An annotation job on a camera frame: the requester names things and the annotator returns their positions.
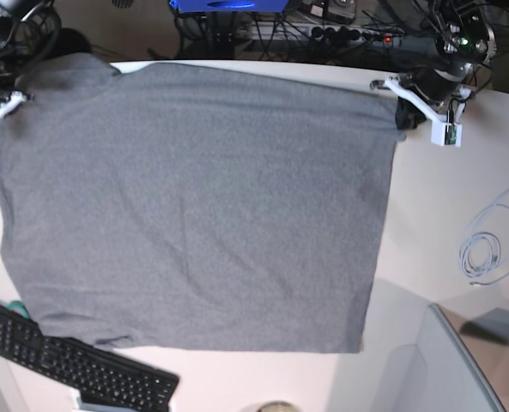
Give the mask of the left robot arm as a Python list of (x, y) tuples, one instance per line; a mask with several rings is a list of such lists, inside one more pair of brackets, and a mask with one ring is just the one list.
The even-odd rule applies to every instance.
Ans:
[(430, 108), (450, 117), (462, 104), (476, 96), (466, 96), (460, 88), (470, 70), (486, 64), (496, 53), (494, 31), (475, 1), (414, 1), (421, 13), (421, 34), (429, 36), (429, 47), (420, 64), (398, 77), (399, 84), (416, 94)]

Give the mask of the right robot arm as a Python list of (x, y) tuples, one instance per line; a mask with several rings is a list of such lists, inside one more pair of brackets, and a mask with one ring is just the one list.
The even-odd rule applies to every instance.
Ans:
[(61, 29), (52, 1), (0, 1), (0, 105), (17, 80), (50, 54)]

